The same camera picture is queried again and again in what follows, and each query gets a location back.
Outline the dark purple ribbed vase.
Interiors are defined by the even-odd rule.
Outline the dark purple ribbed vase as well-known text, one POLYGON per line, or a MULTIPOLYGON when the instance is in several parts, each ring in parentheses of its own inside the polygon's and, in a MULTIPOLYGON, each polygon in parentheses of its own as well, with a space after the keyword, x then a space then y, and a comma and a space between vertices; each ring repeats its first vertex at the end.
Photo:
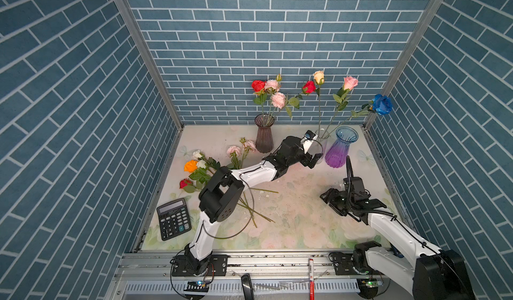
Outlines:
POLYGON ((260 153, 269 153, 273 150, 274 142, 271 127, 274 123, 275 118, 270 114, 259 114, 255 118, 255 124, 258 127, 255 146, 260 153))

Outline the clear ribbed glass vase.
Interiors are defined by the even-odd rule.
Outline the clear ribbed glass vase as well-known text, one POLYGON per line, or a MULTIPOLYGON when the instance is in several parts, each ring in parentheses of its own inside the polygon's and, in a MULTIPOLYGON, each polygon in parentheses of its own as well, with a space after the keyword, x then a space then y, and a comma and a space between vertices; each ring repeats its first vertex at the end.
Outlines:
POLYGON ((320 157, 317 159, 316 164, 320 164, 323 162, 323 158, 325 156, 325 153, 328 150, 328 142, 329 142, 330 135, 326 136, 320 136, 317 138, 317 149, 320 154, 320 157))

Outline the blue purple gradient vase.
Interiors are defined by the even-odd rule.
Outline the blue purple gradient vase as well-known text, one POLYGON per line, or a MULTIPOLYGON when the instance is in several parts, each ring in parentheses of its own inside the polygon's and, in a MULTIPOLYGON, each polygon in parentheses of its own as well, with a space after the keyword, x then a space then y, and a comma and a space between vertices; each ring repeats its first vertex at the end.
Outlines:
POLYGON ((358 133, 349 126, 340 126, 335 130, 336 141, 327 151, 325 161, 332 168, 341 168, 345 165, 350 145, 359 138, 358 133))

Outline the pink peony spray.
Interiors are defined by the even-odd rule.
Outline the pink peony spray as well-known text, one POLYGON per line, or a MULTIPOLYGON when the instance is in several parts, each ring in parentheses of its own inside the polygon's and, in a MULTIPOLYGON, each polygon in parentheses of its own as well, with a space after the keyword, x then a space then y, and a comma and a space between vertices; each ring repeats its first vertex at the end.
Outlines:
MULTIPOLYGON (((240 142, 240 146, 233 145, 233 146, 229 146, 227 149, 227 155, 231 159, 231 163, 228 165, 228 168, 231 170, 242 169, 243 162, 246 159, 246 157, 248 156, 248 154, 250 152, 257 151, 255 143, 252 140, 247 140, 246 138, 241 138, 239 140, 239 142, 240 142)), ((243 196, 239 199, 238 205, 240 205, 243 208, 248 210, 251 220, 255 227, 257 227, 256 221, 255 221, 255 214, 264 218, 268 222, 274 222, 274 220, 272 220, 269 217, 266 217, 265 215, 263 215, 261 213, 258 213, 258 212, 255 213, 255 210, 248 205, 247 197, 245 194, 243 194, 243 196)))
POLYGON ((265 82, 264 90, 270 96, 269 117, 272 117, 275 110, 282 110, 287 104, 287 96, 280 91, 282 76, 279 74, 275 79, 268 79, 265 82))

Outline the light pink rose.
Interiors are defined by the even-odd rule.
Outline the light pink rose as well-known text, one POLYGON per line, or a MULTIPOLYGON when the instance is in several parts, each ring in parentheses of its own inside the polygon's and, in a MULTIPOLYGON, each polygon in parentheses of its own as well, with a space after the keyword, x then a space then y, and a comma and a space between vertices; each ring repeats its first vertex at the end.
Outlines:
POLYGON ((336 106, 334 109, 334 114, 331 117, 329 124, 326 127, 324 133, 322 134, 322 136, 321 136, 322 138, 326 138, 328 136, 328 133, 329 133, 328 130, 331 127, 331 125, 333 124, 333 121, 334 121, 335 117, 337 116, 337 114, 339 112, 343 111, 344 109, 346 109, 346 107, 349 103, 348 95, 352 91, 352 89, 354 89, 358 85, 358 83, 359 83, 358 79, 356 79, 352 76, 347 76, 344 78, 343 86, 337 91, 336 94, 333 95, 333 99, 335 100, 335 103, 336 103, 336 106))

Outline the cream white rose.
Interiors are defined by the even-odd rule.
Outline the cream white rose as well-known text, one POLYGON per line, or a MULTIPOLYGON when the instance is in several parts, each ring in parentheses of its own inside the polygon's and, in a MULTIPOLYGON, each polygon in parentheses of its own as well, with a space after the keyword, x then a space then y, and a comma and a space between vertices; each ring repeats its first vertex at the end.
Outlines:
POLYGON ((313 81, 316 86, 315 93, 317 94, 317 107, 318 107, 318 114, 319 114, 317 134, 320 135, 320 129, 321 129, 321 86, 325 83, 324 71, 323 70, 316 71, 313 74, 313 81))

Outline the small white flower spray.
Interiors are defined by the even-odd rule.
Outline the small white flower spray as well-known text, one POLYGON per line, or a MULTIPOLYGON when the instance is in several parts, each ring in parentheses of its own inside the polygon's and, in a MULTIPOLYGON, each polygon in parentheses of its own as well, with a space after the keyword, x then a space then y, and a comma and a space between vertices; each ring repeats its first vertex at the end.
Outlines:
POLYGON ((212 157, 206 156, 202 151, 195 150, 192 156, 197 161, 196 166, 205 170, 213 170, 214 172, 220 168, 220 163, 212 157))

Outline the blue rose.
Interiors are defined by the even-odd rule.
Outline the blue rose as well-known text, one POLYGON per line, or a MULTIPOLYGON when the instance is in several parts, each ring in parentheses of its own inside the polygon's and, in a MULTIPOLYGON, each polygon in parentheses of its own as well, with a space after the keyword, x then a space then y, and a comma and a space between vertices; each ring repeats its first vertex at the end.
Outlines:
MULTIPOLYGON (((347 90, 341 90, 338 91, 336 94, 333 95, 333 99, 337 103, 334 109, 334 115, 331 117, 328 126, 326 127, 324 133, 321 135, 322 138, 330 135, 332 132, 329 131, 329 128, 333 124, 333 121, 337 114, 344 109, 349 104, 349 98, 348 98, 348 91, 347 90)), ((392 112, 393 110, 393 103, 391 102, 391 99, 388 98, 385 95, 377 94, 375 95, 374 99, 371 101, 363 104, 360 110, 355 111, 351 110, 351 115, 349 119, 361 117, 361 116, 367 116, 370 114, 377 114, 377 115, 387 115, 392 112)))

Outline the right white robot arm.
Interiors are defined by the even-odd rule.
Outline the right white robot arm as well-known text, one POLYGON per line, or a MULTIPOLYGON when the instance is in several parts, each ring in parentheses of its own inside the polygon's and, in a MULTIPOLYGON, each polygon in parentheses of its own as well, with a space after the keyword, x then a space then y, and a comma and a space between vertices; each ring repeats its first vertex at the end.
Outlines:
POLYGON ((368 241, 355 245, 353 270, 360 275, 383 273, 414 299, 475 299, 464 259, 444 251, 410 229, 371 198, 359 177, 347 177, 344 189, 329 189, 321 200, 339 216, 351 217, 385 237, 390 247, 368 241))

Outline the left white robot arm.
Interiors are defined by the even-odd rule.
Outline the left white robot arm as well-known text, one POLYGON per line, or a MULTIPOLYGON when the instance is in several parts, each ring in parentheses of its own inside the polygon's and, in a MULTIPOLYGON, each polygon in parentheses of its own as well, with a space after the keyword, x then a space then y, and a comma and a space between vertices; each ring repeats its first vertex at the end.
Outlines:
POLYGON ((302 138, 286 137, 278 149, 256 165, 239 170, 223 166, 217 170, 199 194, 200 222, 195 237, 184 248, 190 265, 199 266, 208 261, 214 241, 221 240, 216 235, 221 222, 231 216, 245 190, 282 177, 296 163, 314 168, 322 156, 309 152, 316 142, 318 135, 309 130, 302 138))

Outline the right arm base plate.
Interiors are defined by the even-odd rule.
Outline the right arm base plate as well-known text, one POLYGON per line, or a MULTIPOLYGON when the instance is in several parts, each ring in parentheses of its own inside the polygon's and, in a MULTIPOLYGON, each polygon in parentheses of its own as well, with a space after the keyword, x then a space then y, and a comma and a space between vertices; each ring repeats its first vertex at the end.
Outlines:
POLYGON ((353 255, 334 251, 328 254, 328 260, 332 263, 337 276, 340 275, 380 275, 380 271, 375 271, 368 267, 358 269, 353 263, 353 255))

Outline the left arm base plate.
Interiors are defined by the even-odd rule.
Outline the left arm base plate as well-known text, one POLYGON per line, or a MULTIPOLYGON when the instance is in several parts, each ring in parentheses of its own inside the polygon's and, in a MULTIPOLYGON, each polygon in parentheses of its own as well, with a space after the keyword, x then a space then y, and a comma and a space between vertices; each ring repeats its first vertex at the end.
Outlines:
POLYGON ((198 261, 193 256, 177 255, 171 262, 173 277, 214 275, 224 277, 227 272, 228 255, 210 255, 198 261))

